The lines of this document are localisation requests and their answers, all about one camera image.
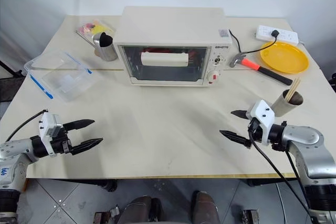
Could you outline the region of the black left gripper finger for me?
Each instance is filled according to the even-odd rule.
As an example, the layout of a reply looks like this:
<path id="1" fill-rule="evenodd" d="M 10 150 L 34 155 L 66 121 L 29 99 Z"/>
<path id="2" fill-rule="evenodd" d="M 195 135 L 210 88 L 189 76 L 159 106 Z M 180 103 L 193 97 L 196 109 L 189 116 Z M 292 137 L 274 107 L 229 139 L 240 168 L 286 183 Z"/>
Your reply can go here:
<path id="1" fill-rule="evenodd" d="M 73 122 L 65 123 L 63 125 L 63 128 L 65 131 L 72 131 L 72 130 L 78 130 L 84 127 L 87 127 L 88 125 L 94 123 L 95 120 L 91 119 L 82 119 L 82 120 L 76 120 Z"/>
<path id="2" fill-rule="evenodd" d="M 94 139 L 91 139 L 91 140 L 81 142 L 77 146 L 72 146 L 71 150 L 70 150 L 70 153 L 72 155 L 77 155 L 79 153 L 85 152 L 85 151 L 95 147 L 96 145 L 98 145 L 102 141 L 103 141 L 103 138 L 94 138 Z"/>

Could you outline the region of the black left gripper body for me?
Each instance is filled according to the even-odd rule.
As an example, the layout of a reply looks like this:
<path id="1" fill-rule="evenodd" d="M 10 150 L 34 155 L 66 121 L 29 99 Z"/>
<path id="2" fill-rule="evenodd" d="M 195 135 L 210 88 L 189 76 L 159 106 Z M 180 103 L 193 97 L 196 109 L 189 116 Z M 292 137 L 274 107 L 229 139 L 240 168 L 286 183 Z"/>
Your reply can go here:
<path id="1" fill-rule="evenodd" d="M 72 151 L 72 144 L 67 133 L 65 129 L 60 129 L 58 134 L 51 138 L 50 144 L 56 155 L 67 154 Z"/>

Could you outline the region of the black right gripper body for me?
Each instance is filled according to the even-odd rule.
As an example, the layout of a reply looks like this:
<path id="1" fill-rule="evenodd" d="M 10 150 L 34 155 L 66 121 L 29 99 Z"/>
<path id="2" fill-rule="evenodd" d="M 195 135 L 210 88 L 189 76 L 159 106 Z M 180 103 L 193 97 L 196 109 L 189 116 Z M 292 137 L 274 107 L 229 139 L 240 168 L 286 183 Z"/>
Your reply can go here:
<path id="1" fill-rule="evenodd" d="M 262 142 L 263 130 L 260 127 L 260 122 L 256 118 L 252 118 L 248 126 L 248 134 L 251 142 Z"/>

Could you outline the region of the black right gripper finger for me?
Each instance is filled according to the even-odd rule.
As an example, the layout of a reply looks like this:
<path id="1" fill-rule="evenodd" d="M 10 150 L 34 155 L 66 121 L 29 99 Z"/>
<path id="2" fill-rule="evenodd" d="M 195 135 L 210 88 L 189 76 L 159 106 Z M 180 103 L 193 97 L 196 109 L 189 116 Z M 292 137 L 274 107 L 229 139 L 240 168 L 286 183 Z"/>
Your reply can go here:
<path id="1" fill-rule="evenodd" d="M 230 113 L 241 119 L 248 119 L 247 110 L 234 110 L 234 111 L 231 111 Z"/>
<path id="2" fill-rule="evenodd" d="M 232 131 L 227 131 L 227 130 L 220 130 L 219 131 L 223 136 L 225 136 L 226 138 L 228 138 L 229 140 L 241 144 L 243 146 L 245 146 L 246 148 L 251 148 L 252 146 L 252 142 L 250 139 L 247 139 L 243 136 L 237 135 L 236 133 L 232 132 Z"/>

